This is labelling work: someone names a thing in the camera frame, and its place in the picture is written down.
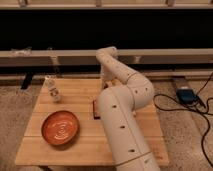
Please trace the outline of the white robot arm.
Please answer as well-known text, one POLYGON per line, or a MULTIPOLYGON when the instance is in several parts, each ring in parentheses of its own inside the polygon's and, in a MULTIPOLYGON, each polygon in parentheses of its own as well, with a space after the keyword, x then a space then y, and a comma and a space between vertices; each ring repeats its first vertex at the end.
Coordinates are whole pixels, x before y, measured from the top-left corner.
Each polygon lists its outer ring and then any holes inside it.
POLYGON ((133 112, 154 97, 153 84, 141 73, 116 59, 117 49, 99 49, 101 66, 122 85, 104 89, 97 100, 98 111, 117 171, 161 171, 133 112))

